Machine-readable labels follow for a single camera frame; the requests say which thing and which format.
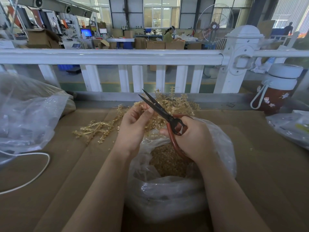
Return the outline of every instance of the worker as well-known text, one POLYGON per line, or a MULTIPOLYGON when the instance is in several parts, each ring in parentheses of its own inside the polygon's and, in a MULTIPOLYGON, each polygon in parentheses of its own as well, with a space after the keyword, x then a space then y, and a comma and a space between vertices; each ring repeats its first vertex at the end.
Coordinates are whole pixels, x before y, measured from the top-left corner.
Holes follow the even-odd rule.
POLYGON ((170 27, 168 30, 166 30, 164 37, 163 37, 163 41, 164 42, 173 42, 176 40, 181 40, 180 37, 173 39, 172 34, 175 32, 175 28, 170 27))
POLYGON ((292 24, 293 22, 290 22, 290 24, 284 28, 284 33, 283 33, 284 35, 288 35, 289 32, 292 34, 292 31, 293 31, 292 24))
MULTIPOLYGON (((124 115, 113 149, 62 232, 121 230, 129 165, 153 113, 144 103, 134 105, 124 115)), ((188 129, 175 138, 203 176, 214 231, 270 231, 215 152, 207 125, 189 117, 181 120, 188 129)), ((160 133, 168 136, 167 129, 160 133)))

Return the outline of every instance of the cardboard table surface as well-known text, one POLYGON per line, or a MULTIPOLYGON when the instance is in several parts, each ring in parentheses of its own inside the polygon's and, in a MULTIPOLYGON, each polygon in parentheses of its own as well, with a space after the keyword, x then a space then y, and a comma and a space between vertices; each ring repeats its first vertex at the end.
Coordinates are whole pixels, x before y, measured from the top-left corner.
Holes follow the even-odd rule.
MULTIPOLYGON (((72 131, 91 120, 109 121, 115 109, 77 109, 63 117, 42 152, 51 155, 33 183, 0 195, 0 228, 6 232, 59 232, 86 194, 113 146, 117 131, 86 146, 72 131)), ((219 125, 231 138, 236 180, 272 231, 309 231, 309 153, 284 139, 257 111, 201 110, 196 117, 219 125)), ((45 156, 17 157, 0 171, 0 191, 24 184, 45 156)), ((144 224, 125 207, 122 231, 211 231, 208 210, 161 224, 144 224)))

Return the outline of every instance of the scissors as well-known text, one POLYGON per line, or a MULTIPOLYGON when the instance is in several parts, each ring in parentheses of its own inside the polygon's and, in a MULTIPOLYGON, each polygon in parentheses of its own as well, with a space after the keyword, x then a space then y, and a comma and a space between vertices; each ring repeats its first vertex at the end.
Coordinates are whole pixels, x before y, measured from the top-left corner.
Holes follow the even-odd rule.
POLYGON ((152 96, 150 96, 149 93, 147 93, 145 90, 143 90, 144 93, 148 96, 150 101, 145 99, 143 96, 139 95, 142 100, 145 101, 156 113, 158 113, 161 117, 166 119, 168 123, 166 124, 166 127, 168 128, 168 134, 170 136, 171 142, 173 144, 173 147, 176 151, 176 153, 182 157, 187 162, 192 162, 190 158, 186 156, 186 154, 183 152, 183 150, 179 147, 179 145, 176 142, 174 134, 181 136, 186 132, 188 129, 187 125, 185 125, 182 120, 180 119, 183 116, 183 114, 174 114, 170 115, 152 96))

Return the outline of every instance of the right hand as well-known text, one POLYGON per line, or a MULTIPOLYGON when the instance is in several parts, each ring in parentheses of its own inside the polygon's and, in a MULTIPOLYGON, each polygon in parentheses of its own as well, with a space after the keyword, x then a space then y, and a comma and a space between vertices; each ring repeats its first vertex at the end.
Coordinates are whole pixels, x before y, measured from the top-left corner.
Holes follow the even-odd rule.
MULTIPOLYGON (((175 135, 175 139, 185 154, 197 164, 214 155, 215 148, 207 125, 186 116, 181 120, 188 129, 182 136, 175 135)), ((160 129, 160 134, 169 137, 167 129, 160 129)))

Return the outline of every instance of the white cable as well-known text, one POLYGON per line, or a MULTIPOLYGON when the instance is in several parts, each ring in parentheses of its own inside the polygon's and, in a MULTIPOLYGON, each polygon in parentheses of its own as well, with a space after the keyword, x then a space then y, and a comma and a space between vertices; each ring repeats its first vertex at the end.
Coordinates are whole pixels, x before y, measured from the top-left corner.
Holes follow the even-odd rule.
POLYGON ((0 192, 0 195, 5 194, 5 193, 9 193, 9 192, 12 192, 12 191, 15 191, 15 190, 20 189, 20 188, 30 184, 31 182, 33 182, 35 179, 37 179, 44 172, 44 170, 47 168, 47 166, 49 164, 49 161, 50 161, 49 154, 42 153, 42 152, 32 152, 32 153, 15 154, 15 155, 14 154, 9 154, 9 153, 1 151, 1 150, 0 150, 0 152, 3 153, 3 154, 9 155, 9 156, 45 155, 45 156, 48 157, 48 160, 47 160, 47 163, 46 163, 45 167, 43 168, 43 170, 35 178, 33 178, 31 181, 29 181, 29 182, 27 182, 27 183, 25 183, 25 184, 23 184, 23 185, 21 185, 19 187, 16 187, 16 188, 13 188, 13 189, 10 189, 10 190, 7 190, 7 191, 2 191, 2 192, 0 192))

